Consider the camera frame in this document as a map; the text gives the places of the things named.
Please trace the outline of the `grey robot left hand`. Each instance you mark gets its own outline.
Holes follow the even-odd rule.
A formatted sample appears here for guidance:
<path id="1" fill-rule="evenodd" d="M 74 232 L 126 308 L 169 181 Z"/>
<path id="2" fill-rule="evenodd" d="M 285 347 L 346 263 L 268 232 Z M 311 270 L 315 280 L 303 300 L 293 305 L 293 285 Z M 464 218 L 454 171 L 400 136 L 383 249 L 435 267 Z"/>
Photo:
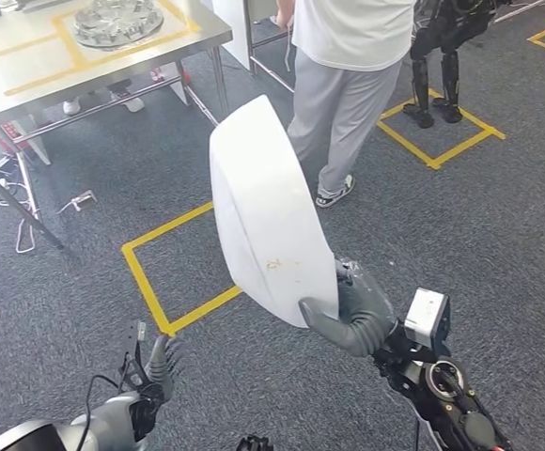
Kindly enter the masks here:
<path id="1" fill-rule="evenodd" d="M 172 398 L 173 389 L 185 370 L 187 355 L 184 342 L 178 335 L 159 335 L 154 343 L 146 372 L 150 382 L 158 385 L 161 402 Z"/>

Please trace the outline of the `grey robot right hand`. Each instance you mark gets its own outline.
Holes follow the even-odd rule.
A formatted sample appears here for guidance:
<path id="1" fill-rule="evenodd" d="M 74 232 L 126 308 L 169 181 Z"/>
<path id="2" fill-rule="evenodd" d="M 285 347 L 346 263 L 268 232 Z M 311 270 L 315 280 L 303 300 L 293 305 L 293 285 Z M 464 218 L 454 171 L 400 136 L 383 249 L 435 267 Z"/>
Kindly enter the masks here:
<path id="1" fill-rule="evenodd" d="M 298 301 L 306 324 L 327 341 L 355 356 L 375 354 L 397 326 L 398 319 L 379 282 L 359 262 L 336 261 L 339 317 L 325 314 L 312 297 Z"/>

